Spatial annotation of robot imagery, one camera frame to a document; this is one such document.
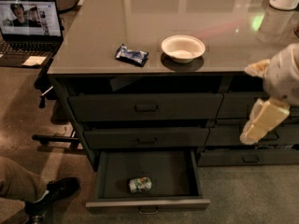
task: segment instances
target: gray drawer cabinet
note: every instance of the gray drawer cabinet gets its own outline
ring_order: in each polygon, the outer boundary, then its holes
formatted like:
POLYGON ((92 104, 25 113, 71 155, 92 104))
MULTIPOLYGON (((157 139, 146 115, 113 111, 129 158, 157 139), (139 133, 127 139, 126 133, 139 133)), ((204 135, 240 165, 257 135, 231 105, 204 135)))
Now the gray drawer cabinet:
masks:
POLYGON ((214 119, 222 101, 213 93, 79 95, 68 99, 77 121, 214 119))
MULTIPOLYGON (((271 133, 261 139, 256 145, 273 146, 285 145, 292 146, 299 144, 298 136, 299 124, 284 125, 276 127, 271 133)), ((242 127, 238 126, 219 126, 210 129, 210 134, 206 140, 206 147, 209 146, 244 146, 240 142, 242 127)))
POLYGON ((202 210, 203 199, 192 151, 101 152, 94 199, 86 206, 92 213, 139 212, 156 214, 164 210, 202 210), (132 193, 128 180, 146 176, 151 189, 132 193))
POLYGON ((258 98, 267 97, 264 92, 232 92, 223 94, 218 119, 248 118, 258 98))
POLYGON ((293 149, 215 149, 201 153, 198 166, 296 164, 299 151, 293 149))
POLYGON ((203 147, 209 129, 199 127, 96 129, 84 133, 89 147, 203 147))

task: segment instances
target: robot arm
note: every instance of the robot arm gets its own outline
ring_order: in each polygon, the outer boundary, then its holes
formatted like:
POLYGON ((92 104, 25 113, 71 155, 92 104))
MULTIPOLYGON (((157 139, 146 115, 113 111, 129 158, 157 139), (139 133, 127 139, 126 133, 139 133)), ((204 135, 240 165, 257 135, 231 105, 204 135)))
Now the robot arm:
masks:
POLYGON ((299 43, 290 44, 270 60, 250 64, 245 72, 263 79, 267 101, 258 99, 240 136, 245 145, 259 142, 299 105, 299 43))

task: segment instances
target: pants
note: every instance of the pants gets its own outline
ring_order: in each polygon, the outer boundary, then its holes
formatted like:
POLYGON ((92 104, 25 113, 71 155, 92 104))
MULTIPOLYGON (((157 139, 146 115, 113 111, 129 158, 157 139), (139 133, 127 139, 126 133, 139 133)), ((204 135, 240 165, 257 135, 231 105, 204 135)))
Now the pants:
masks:
POLYGON ((18 163, 0 157, 0 197, 33 203, 39 200, 47 184, 18 163))

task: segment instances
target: desk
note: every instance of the desk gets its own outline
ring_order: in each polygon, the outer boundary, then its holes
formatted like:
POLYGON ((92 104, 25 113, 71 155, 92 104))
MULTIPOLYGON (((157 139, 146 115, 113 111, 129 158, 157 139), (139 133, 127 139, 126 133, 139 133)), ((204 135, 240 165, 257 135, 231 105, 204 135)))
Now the desk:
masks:
POLYGON ((244 68, 298 42, 293 32, 298 13, 274 10, 268 1, 85 1, 48 74, 99 174, 88 207, 205 209, 209 201, 202 197, 196 165, 299 162, 295 107, 290 119, 256 146, 245 147, 238 139, 255 99, 267 96, 262 81, 246 76, 244 68), (184 65, 172 62, 161 51, 170 35, 201 39, 205 54, 184 65), (143 68, 114 59, 122 43, 149 52, 143 68), (166 180, 159 181, 161 167, 177 182, 167 200, 161 197, 167 190, 166 180), (181 174, 187 189, 178 184, 181 174), (153 176, 158 186, 153 195, 136 198, 125 191, 124 180, 139 175, 153 176), (181 205, 177 194, 184 196, 181 205))

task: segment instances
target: white bowl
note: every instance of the white bowl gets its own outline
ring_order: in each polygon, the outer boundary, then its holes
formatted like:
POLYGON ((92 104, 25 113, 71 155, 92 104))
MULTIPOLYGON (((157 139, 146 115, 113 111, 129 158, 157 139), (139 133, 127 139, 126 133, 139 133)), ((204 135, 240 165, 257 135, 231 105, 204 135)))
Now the white bowl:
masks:
POLYGON ((189 35, 173 35, 162 42, 162 51, 177 63, 189 63, 204 54, 203 42, 189 35))

